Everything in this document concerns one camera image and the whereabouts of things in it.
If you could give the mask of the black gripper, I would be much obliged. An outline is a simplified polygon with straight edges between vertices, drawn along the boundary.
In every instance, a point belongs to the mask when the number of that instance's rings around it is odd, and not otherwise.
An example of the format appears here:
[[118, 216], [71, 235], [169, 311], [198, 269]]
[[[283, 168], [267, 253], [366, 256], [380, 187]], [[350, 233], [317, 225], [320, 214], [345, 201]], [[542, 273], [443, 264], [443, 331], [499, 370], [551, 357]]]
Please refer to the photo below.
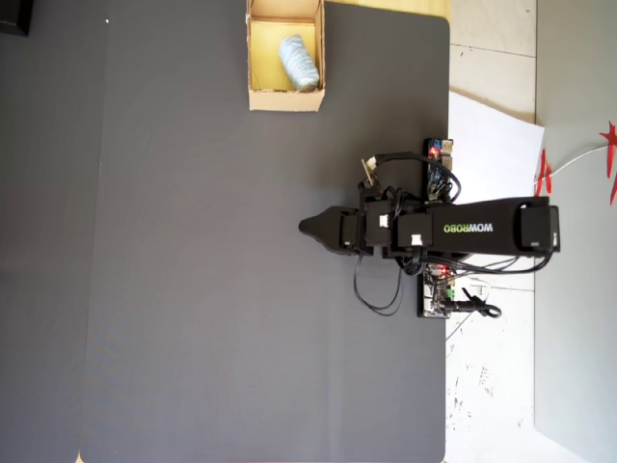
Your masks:
[[355, 208], [331, 206], [300, 221], [300, 233], [320, 243], [329, 252], [345, 256], [372, 256], [365, 241], [365, 219]]

